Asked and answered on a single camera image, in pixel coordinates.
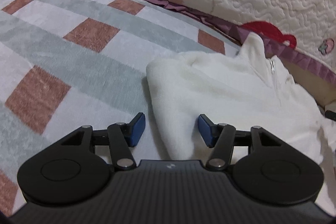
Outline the cream fleece zip jacket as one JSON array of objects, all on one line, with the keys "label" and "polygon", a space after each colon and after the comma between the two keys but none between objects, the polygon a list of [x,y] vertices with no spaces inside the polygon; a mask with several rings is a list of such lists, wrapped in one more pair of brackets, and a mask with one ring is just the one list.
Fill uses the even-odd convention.
[{"label": "cream fleece zip jacket", "polygon": [[325,146],[335,149],[335,122],[278,57],[265,56],[255,33],[235,57],[179,53],[149,63],[146,78],[158,131],[174,160],[208,156],[197,129],[200,114],[239,130],[261,126],[316,162]]}]

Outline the checkered grey pink blanket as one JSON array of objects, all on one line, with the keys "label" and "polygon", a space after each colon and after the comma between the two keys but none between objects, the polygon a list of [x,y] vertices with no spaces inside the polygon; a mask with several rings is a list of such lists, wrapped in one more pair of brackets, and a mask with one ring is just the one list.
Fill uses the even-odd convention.
[{"label": "checkered grey pink blanket", "polygon": [[238,46],[208,26],[144,0],[1,0],[1,212],[24,203],[20,165],[74,129],[105,129],[139,112],[136,160],[167,159],[146,66],[157,57]]}]

